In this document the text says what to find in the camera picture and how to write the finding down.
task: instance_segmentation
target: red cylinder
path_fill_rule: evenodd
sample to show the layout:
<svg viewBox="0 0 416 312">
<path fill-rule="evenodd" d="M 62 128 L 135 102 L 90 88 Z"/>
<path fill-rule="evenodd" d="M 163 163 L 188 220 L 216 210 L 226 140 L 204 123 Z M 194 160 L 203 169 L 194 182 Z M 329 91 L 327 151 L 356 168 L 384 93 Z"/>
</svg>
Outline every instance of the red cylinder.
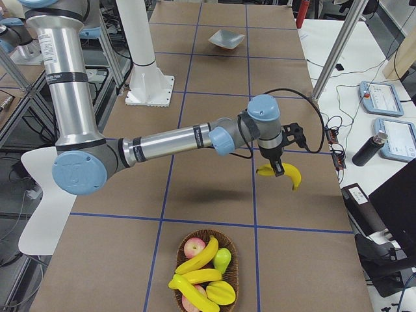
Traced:
<svg viewBox="0 0 416 312">
<path fill-rule="evenodd" d="M 304 23 L 304 19 L 306 16 L 307 8 L 309 7 L 309 3 L 310 3 L 309 0 L 302 0 L 302 2 L 300 3 L 298 17 L 296 18 L 296 27 L 298 29 L 302 28 L 302 24 Z"/>
</svg>

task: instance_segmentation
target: wicker basket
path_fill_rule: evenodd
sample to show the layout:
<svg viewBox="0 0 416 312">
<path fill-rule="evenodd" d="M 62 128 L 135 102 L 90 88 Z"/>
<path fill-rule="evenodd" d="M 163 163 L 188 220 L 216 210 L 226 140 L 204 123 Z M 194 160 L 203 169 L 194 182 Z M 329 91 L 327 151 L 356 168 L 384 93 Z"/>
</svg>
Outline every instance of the wicker basket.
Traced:
<svg viewBox="0 0 416 312">
<path fill-rule="evenodd" d="M 177 251 L 176 267 L 188 260 L 185 257 L 183 247 L 189 239 L 197 237 L 203 240 L 206 244 L 208 244 L 210 235 L 214 235 L 214 237 L 218 240 L 218 248 L 227 248 L 231 252 L 231 262 L 229 263 L 226 272 L 222 275 L 222 279 L 228 282 L 234 288 L 236 297 L 235 301 L 232 304 L 220 305 L 220 312 L 231 312 L 234 309 L 235 303 L 237 302 L 237 298 L 239 296 L 239 262 L 237 259 L 237 251 L 231 239 L 226 237 L 223 233 L 214 229 L 200 229 L 198 231 L 192 232 L 182 240 L 181 245 L 179 246 L 179 249 Z M 182 306 L 182 294 L 177 289 L 175 290 L 175 297 L 180 310 L 182 312 L 186 312 L 186 310 Z"/>
</svg>

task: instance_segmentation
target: tablet device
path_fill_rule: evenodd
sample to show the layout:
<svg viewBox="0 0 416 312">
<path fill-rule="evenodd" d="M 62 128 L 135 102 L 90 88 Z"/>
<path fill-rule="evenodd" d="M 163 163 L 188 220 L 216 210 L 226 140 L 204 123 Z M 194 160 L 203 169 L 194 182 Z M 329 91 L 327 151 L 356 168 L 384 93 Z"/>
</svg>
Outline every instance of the tablet device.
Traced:
<svg viewBox="0 0 416 312">
<path fill-rule="evenodd" d="M 416 158 L 416 128 L 411 122 L 377 118 L 374 130 L 387 133 L 389 138 L 381 149 L 381 156 L 396 161 L 410 162 Z"/>
<path fill-rule="evenodd" d="M 371 114 L 403 116 L 403 108 L 395 86 L 391 83 L 361 82 L 359 94 L 364 108 Z"/>
</svg>

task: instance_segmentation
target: red apple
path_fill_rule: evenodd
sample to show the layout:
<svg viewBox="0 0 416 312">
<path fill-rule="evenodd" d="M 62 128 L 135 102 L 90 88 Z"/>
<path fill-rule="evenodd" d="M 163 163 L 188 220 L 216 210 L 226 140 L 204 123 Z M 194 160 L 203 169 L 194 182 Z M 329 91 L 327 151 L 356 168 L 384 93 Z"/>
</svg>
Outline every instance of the red apple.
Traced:
<svg viewBox="0 0 416 312">
<path fill-rule="evenodd" d="M 197 288 L 197 290 L 202 293 L 205 297 L 207 296 L 207 293 L 205 292 L 205 289 L 202 288 L 199 285 L 194 285 L 195 288 Z M 200 310 L 193 305 L 188 299 L 187 297 L 182 295 L 182 306 L 183 308 L 187 311 L 187 312 L 200 312 Z"/>
<path fill-rule="evenodd" d="M 198 255 L 205 248 L 205 242 L 197 237 L 193 237 L 185 243 L 183 251 L 188 259 Z"/>
</svg>

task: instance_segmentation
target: blue joint cap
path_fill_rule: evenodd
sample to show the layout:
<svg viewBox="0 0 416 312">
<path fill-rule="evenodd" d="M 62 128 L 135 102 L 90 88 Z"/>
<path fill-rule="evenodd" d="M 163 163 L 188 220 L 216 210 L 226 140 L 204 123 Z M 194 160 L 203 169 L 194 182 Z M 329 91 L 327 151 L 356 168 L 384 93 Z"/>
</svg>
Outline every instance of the blue joint cap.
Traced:
<svg viewBox="0 0 416 312">
<path fill-rule="evenodd" d="M 4 26 L 23 26 L 23 22 L 19 18 L 4 18 L 1 20 Z"/>
<path fill-rule="evenodd" d="M 87 195 L 99 190 L 107 181 L 107 171 L 95 156 L 84 151 L 65 151 L 53 163 L 56 184 L 74 195 Z"/>
<path fill-rule="evenodd" d="M 268 94 L 253 97 L 248 102 L 247 113 L 260 122 L 272 122 L 280 117 L 278 102 Z"/>
<path fill-rule="evenodd" d="M 4 40 L 0 40 L 0 47 L 5 50 L 6 53 L 10 53 L 14 50 L 14 46 Z"/>
<path fill-rule="evenodd" d="M 28 8 L 44 8 L 53 5 L 58 0 L 18 0 L 22 5 Z"/>
<path fill-rule="evenodd" d="M 98 39 L 101 35 L 101 27 L 83 29 L 79 33 L 81 39 Z"/>
<path fill-rule="evenodd" d="M 215 128 L 208 133 L 208 137 L 219 155 L 224 156 L 235 151 L 233 138 L 223 127 Z"/>
</svg>

